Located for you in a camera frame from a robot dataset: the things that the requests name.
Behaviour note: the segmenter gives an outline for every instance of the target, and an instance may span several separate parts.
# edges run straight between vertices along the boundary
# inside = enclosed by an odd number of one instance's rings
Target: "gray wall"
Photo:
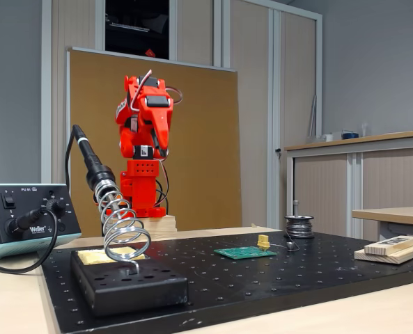
[[[413,0],[295,0],[323,14],[323,132],[413,130]]]
[[[40,0],[0,0],[0,183],[40,181]]]

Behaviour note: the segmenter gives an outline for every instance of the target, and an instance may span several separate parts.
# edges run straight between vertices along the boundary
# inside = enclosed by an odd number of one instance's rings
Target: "green circuit board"
[[[259,249],[259,247],[214,249],[214,252],[230,257],[233,260],[277,255],[276,253],[270,252],[269,250],[261,250]]]

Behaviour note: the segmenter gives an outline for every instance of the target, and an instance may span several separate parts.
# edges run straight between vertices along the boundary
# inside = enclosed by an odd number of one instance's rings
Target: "desk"
[[[268,232],[268,228],[229,228],[177,232],[177,239]],[[62,247],[101,244],[101,238],[77,239]],[[18,257],[17,265],[31,263]],[[8,265],[13,260],[4,261]],[[40,269],[12,276],[0,273],[0,333],[55,333],[54,313]],[[413,333],[413,284],[328,303],[209,326],[186,333]]]
[[[352,215],[353,218],[378,221],[380,240],[403,234],[413,235],[413,207],[353,210]]]

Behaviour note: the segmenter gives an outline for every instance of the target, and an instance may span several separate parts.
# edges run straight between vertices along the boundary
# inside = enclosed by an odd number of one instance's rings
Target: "red robot arm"
[[[159,164],[162,165],[161,159],[168,153],[173,99],[166,91],[164,80],[149,77],[151,73],[125,78],[126,98],[118,105],[115,117],[120,131],[121,154],[133,158],[127,161],[127,171],[120,175],[120,188],[132,203],[137,217],[166,214],[165,208],[156,207],[159,203],[155,201],[155,178]]]
[[[126,98],[116,109],[120,126],[120,148],[123,157],[133,157],[134,145],[155,149],[154,157],[164,158],[169,144],[173,99],[166,92],[164,80],[145,77],[126,77]]]

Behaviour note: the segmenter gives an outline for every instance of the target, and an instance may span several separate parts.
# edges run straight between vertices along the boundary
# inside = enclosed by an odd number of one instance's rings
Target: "brown board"
[[[118,147],[115,123],[116,107],[125,98],[124,76],[152,69],[153,77],[183,93],[182,103],[173,109],[169,157],[164,162],[170,182],[169,214],[176,217],[177,229],[241,226],[237,73],[90,51],[69,53],[70,124],[81,126],[117,182],[127,161]],[[100,236],[100,214],[76,145],[70,164],[71,195],[82,236]]]

